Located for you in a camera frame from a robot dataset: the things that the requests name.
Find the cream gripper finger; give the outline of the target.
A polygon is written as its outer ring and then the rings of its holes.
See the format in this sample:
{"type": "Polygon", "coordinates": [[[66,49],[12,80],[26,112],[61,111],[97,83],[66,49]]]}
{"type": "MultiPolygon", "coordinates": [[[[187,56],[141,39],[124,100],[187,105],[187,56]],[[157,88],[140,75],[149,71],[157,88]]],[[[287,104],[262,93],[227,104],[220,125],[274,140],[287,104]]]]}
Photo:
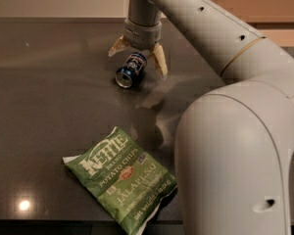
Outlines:
{"type": "Polygon", "coordinates": [[[113,57],[117,53],[127,49],[129,46],[129,42],[124,39],[124,36],[121,36],[108,51],[108,56],[113,57]]]}
{"type": "Polygon", "coordinates": [[[167,76],[168,66],[163,46],[157,43],[151,50],[151,56],[154,58],[156,68],[160,71],[161,76],[167,76]]]}

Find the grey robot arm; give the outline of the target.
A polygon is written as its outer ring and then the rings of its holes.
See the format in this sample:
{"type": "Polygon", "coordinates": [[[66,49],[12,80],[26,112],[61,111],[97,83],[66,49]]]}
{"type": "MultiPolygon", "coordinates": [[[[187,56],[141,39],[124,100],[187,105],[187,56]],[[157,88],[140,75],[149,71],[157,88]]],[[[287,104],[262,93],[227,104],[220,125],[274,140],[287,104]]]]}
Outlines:
{"type": "Polygon", "coordinates": [[[294,58],[211,0],[129,0],[109,53],[148,50],[164,71],[161,16],[225,83],[194,101],[176,130],[185,235],[291,235],[294,58]]]}

